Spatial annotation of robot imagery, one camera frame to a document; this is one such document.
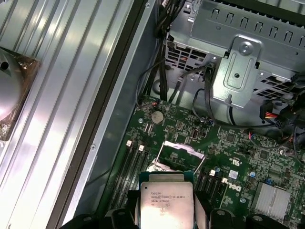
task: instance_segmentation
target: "ribbed metal panel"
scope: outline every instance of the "ribbed metal panel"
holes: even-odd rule
[[[305,0],[257,0],[272,6],[305,15]]]
[[[9,142],[0,147],[0,228],[42,229],[132,0],[10,0],[0,46],[41,69]]]

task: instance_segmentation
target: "red and yellow wire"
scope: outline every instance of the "red and yellow wire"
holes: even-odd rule
[[[273,113],[270,113],[270,112],[266,112],[266,115],[265,115],[265,119],[277,118],[277,117],[278,117],[277,114],[273,114]]]

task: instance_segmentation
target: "green circuit board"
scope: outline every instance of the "green circuit board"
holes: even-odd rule
[[[188,109],[164,101],[156,104],[156,101],[156,98],[146,96],[142,102],[144,106],[135,109],[102,196],[100,210],[124,206],[128,190],[138,188],[139,173],[152,164],[166,140],[191,146],[206,155],[194,174],[194,188],[213,192],[215,208],[245,218],[253,212],[251,205],[258,183],[264,182],[290,193],[286,216],[281,222],[296,228],[304,210],[305,185],[303,166],[293,156],[286,156],[291,155],[290,146],[261,150],[249,141],[246,130],[201,123]],[[152,114],[156,111],[162,113],[159,124],[152,122]],[[276,145],[274,140],[259,135],[254,141],[267,147]],[[185,150],[165,146],[159,162],[172,170],[186,171],[195,170],[201,159]],[[219,178],[217,190],[208,187],[211,171],[216,171],[214,177]],[[223,178],[227,179],[226,183],[222,183]]]

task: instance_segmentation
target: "black cable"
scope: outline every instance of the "black cable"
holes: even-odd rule
[[[196,101],[197,101],[198,94],[199,94],[200,91],[204,91],[204,89],[203,89],[203,88],[200,88],[199,90],[196,91],[195,96],[194,96],[194,99],[193,99],[192,111],[193,111],[194,115],[195,115],[197,118],[199,118],[200,122],[202,122],[202,123],[204,123],[204,122],[209,122],[209,121],[210,121],[209,119],[200,117],[200,116],[198,115],[198,113],[196,112],[196,110],[195,110],[195,103],[196,103]]]
[[[236,125],[236,122],[235,122],[234,117],[233,117],[233,107],[232,106],[229,107],[229,116],[230,116],[231,123],[233,125]]]
[[[301,165],[304,165],[304,162],[301,161],[299,159],[299,157],[297,156],[297,149],[296,149],[296,126],[294,128],[294,132],[293,132],[293,140],[292,140],[292,144],[293,144],[293,147],[294,147],[294,156],[295,156],[295,159],[298,161],[298,163],[300,163]]]
[[[165,46],[161,48],[161,56],[165,56]],[[167,101],[167,78],[165,71],[165,60],[159,65],[159,76],[160,76],[160,99]]]
[[[177,82],[177,84],[176,84],[176,86],[175,86],[175,88],[174,88],[174,91],[173,91],[173,93],[172,93],[172,95],[171,95],[171,97],[170,97],[170,99],[169,99],[168,102],[171,103],[171,102],[174,100],[175,96],[176,96],[177,93],[178,93],[179,87],[180,87],[181,82],[183,81],[184,77],[186,77],[186,76],[188,76],[189,74],[192,74],[192,73],[200,72],[200,71],[202,71],[202,70],[204,70],[204,69],[206,69],[206,66],[201,66],[201,67],[198,67],[198,68],[194,68],[194,69],[192,69],[192,70],[189,70],[189,71],[183,73],[183,74],[178,78],[178,82]]]
[[[269,124],[269,125],[232,125],[225,123],[220,120],[216,120],[213,112],[212,112],[212,107],[211,107],[211,101],[210,101],[210,89],[212,87],[211,80],[213,76],[213,69],[210,67],[207,67],[206,72],[204,74],[204,99],[205,99],[205,106],[208,112],[209,117],[212,119],[212,121],[215,123],[215,125],[219,125],[222,127],[227,127],[231,129],[261,129],[261,128],[269,128],[273,127],[274,124]]]
[[[149,67],[149,68],[146,69],[143,73],[140,74],[139,79],[138,79],[138,82],[137,82],[136,90],[135,90],[135,102],[136,102],[136,104],[137,104],[138,107],[142,107],[142,106],[139,104],[139,101],[138,101],[138,93],[139,93],[140,84],[141,84],[141,81],[142,81],[143,77],[144,77],[145,74],[148,73],[151,69],[153,69],[154,67],[158,66],[158,65],[161,64],[162,62],[164,62],[164,59],[162,59],[162,60],[156,62],[153,66]]]
[[[177,6],[177,10],[176,12],[173,14],[173,18],[172,20],[174,21],[176,19],[176,17],[178,16],[178,14],[180,13],[180,11],[182,10],[184,4],[185,4],[186,0],[181,0]]]
[[[166,36],[166,32],[172,21],[174,20],[174,15],[177,13],[177,7],[179,7],[179,3],[181,0],[170,0],[162,12],[159,14],[159,19],[157,21],[154,35],[163,40]]]
[[[176,83],[176,86],[175,86],[175,88],[173,90],[173,93],[172,93],[172,95],[171,95],[171,97],[170,97],[170,99],[168,101],[169,103],[171,103],[173,101],[173,99],[175,98],[175,96],[177,95],[180,85],[181,85],[181,81],[178,81]]]
[[[260,149],[277,149],[278,147],[281,147],[285,144],[287,144],[289,142],[289,140],[292,138],[292,136],[294,135],[294,133],[292,133],[285,141],[283,141],[281,144],[278,144],[277,146],[273,146],[273,147],[265,147],[265,146],[260,146],[258,145],[255,141],[253,141],[252,136],[250,136],[250,141],[253,143],[253,145],[255,145],[257,148]]]
[[[163,48],[163,44],[162,44],[162,42],[160,42],[155,63],[157,63],[160,60],[164,59],[164,57],[162,57],[162,52],[161,52],[162,48]],[[148,76],[147,83],[146,83],[146,85],[144,87],[143,94],[146,94],[146,95],[150,95],[151,94],[151,90],[153,88],[153,82],[154,82],[154,79],[156,77],[156,74],[157,74],[158,70],[159,70],[159,65],[155,66],[152,69],[151,73]]]

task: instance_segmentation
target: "chipset heatsink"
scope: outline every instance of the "chipset heatsink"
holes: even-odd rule
[[[283,220],[289,200],[289,192],[260,182],[251,208],[271,218]]]

